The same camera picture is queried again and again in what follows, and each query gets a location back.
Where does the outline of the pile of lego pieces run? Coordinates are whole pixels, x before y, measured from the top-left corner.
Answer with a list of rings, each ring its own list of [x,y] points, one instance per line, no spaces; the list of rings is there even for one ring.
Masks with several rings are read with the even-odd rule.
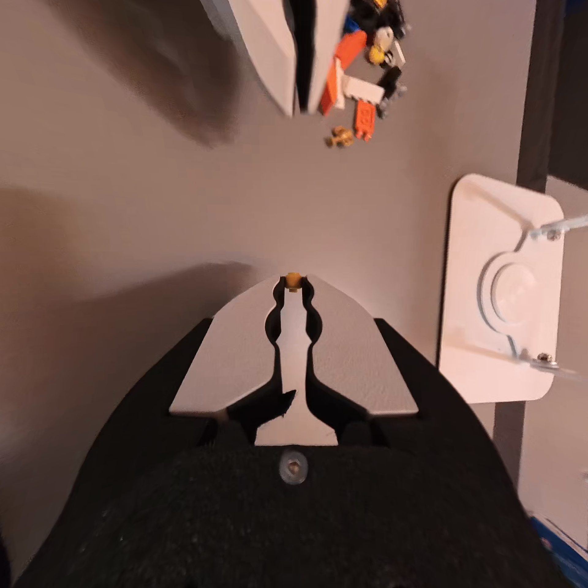
[[[336,126],[326,138],[328,147],[350,146],[355,138],[368,142],[376,119],[384,119],[390,103],[406,92],[401,76],[406,65],[401,42],[410,31],[401,1],[349,1],[341,33],[334,46],[319,112],[355,104],[353,128]],[[349,75],[358,59],[379,71],[376,82]]]

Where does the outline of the white wire screen stand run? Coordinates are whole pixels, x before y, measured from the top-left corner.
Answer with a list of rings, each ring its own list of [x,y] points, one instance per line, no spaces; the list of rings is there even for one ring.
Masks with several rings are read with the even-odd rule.
[[[567,232],[551,196],[470,173],[453,188],[439,371],[468,404],[534,401],[554,378],[587,386],[557,359]]]

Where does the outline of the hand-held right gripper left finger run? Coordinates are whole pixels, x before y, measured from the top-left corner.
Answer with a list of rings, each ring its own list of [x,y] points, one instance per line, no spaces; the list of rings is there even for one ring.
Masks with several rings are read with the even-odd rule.
[[[171,414],[212,416],[277,381],[284,279],[270,277],[233,298],[212,318],[176,396]]]

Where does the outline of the blue lego set box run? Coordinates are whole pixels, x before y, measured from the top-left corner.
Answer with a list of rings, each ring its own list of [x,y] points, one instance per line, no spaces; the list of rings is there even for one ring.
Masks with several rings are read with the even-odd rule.
[[[530,520],[569,583],[573,587],[587,587],[587,549],[549,519],[532,515]]]

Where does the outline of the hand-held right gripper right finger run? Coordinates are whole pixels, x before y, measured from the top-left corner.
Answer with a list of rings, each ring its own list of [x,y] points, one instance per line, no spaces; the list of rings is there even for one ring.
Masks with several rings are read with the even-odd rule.
[[[409,416],[417,404],[371,314],[317,276],[303,303],[311,339],[306,403],[314,416]]]

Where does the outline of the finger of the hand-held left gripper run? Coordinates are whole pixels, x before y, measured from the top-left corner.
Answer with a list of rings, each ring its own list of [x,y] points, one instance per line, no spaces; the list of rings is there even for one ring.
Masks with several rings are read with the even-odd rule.
[[[318,110],[349,4],[350,1],[315,1],[314,53],[306,110],[308,114],[314,114]]]
[[[271,99],[292,116],[296,49],[282,1],[201,1],[212,26],[245,54]]]

